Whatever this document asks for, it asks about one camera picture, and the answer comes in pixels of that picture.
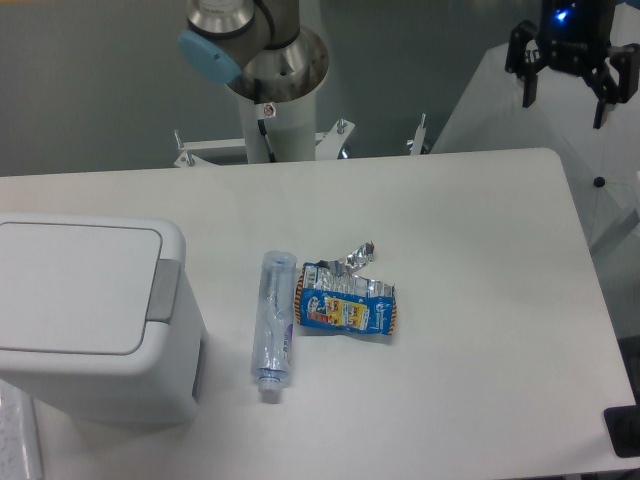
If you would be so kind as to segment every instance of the plastic bottle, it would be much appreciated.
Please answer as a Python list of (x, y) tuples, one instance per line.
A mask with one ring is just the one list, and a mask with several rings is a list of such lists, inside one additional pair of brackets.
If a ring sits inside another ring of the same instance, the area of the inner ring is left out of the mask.
[(289, 377), (295, 255), (268, 252), (262, 261), (251, 373), (261, 393), (279, 392)]

